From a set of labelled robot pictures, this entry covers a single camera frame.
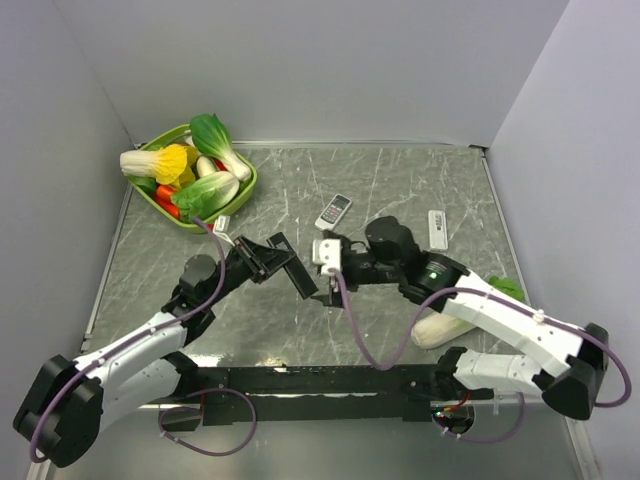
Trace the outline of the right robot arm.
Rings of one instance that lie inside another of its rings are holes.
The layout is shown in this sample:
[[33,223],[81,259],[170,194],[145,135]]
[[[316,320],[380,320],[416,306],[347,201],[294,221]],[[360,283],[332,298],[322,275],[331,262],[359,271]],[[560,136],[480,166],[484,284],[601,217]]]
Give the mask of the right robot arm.
[[515,354],[450,348],[437,367],[438,390],[448,398],[490,389],[536,395],[566,417],[587,420],[608,368],[601,326],[549,318],[514,300],[451,258],[422,250],[411,230],[393,216],[365,229],[365,250],[329,231],[312,243],[312,262],[330,279],[326,304],[349,308],[360,285],[395,284],[420,307],[470,323],[515,349]]

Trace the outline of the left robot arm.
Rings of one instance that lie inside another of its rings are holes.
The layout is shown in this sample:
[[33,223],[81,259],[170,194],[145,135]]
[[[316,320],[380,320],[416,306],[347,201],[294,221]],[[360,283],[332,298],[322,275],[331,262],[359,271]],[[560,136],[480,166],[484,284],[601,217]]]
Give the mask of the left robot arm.
[[182,348],[213,322],[212,306],[247,281],[262,283],[295,261],[278,232],[261,245],[244,236],[217,258],[195,255],[170,300],[136,330],[90,354],[56,355],[38,371],[13,420],[29,442],[32,462],[66,467],[83,456],[98,434],[141,405],[192,398],[196,364]]

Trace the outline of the black slim remote control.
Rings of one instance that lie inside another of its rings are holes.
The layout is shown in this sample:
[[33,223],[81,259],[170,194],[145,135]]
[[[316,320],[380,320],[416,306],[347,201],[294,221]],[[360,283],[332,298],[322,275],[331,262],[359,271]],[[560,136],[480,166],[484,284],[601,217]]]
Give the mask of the black slim remote control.
[[287,250],[293,254],[292,259],[284,265],[284,270],[297,289],[302,300],[312,297],[318,291],[318,287],[307,272],[286,236],[282,232],[278,232],[269,237],[267,242],[272,248]]

